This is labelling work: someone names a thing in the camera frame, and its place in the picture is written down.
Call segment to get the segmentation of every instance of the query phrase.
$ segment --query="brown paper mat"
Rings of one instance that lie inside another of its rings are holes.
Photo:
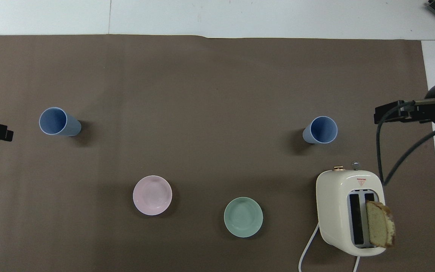
[[[427,92],[418,41],[0,36],[0,271],[296,271],[317,223],[316,176],[358,160],[376,173],[373,110]],[[38,127],[47,107],[81,120],[74,138]],[[329,145],[304,127],[328,115]],[[430,124],[385,124],[385,170]],[[133,205],[166,178],[169,209]],[[223,211],[264,212],[250,239]],[[435,271],[435,154],[429,141],[385,188],[397,246],[359,271]],[[321,236],[304,271],[351,271]]]

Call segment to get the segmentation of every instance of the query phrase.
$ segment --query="toaster slot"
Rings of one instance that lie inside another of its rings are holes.
[[[360,211],[360,199],[357,193],[351,193],[349,195],[350,203],[350,215],[352,217],[352,233],[353,233],[353,243],[363,244],[364,243],[364,231],[362,228],[362,217]]]
[[[375,191],[370,189],[353,190],[348,196],[350,236],[357,248],[375,247],[370,243],[366,201],[378,201]]]

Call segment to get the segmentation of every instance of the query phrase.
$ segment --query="bread slice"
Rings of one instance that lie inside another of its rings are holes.
[[[376,201],[367,201],[366,207],[370,243],[384,248],[393,246],[395,224],[389,207]]]

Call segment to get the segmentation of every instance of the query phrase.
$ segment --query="green bowl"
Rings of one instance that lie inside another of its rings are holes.
[[[258,203],[250,198],[235,198],[224,210],[224,224],[235,236],[249,237],[261,228],[263,211]]]

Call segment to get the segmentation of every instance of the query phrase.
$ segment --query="pink bowl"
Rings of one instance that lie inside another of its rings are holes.
[[[144,215],[158,215],[164,212],[171,200],[171,186],[159,176],[147,176],[133,189],[133,203]]]

